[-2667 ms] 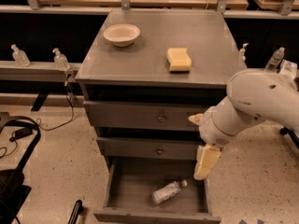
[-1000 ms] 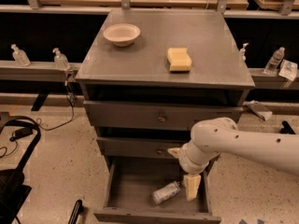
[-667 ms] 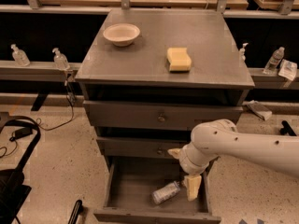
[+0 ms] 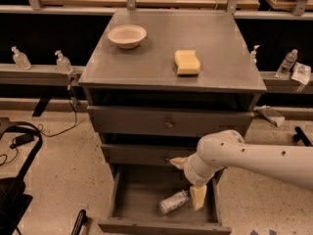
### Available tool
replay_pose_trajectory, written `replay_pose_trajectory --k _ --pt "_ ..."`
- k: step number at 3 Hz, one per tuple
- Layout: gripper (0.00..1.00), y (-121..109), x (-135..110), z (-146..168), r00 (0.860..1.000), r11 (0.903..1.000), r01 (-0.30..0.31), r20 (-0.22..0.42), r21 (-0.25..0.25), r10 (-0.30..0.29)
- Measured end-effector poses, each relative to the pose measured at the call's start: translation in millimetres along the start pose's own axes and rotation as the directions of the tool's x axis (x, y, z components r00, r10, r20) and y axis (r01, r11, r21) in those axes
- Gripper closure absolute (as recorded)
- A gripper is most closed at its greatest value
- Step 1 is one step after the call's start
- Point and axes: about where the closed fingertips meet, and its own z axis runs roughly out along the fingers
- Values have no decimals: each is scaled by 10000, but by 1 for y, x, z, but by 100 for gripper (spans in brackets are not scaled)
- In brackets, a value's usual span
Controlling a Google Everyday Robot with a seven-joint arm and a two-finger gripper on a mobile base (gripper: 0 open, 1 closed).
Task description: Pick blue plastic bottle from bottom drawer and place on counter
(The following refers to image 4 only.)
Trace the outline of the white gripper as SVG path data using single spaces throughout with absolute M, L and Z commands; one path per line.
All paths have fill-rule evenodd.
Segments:
M 214 171 L 197 153 L 188 158 L 173 158 L 170 163 L 178 169 L 183 169 L 185 177 L 193 185 L 190 187 L 190 194 L 194 211 L 200 210 L 206 196 L 207 187 L 205 185 L 213 177 Z

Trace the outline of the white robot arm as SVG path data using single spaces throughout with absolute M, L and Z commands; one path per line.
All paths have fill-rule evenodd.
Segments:
M 235 130 L 205 135 L 192 155 L 173 158 L 170 163 L 182 169 L 192 184 L 195 211 L 204 205 L 206 184 L 217 171 L 229 166 L 313 190 L 312 147 L 247 144 Z

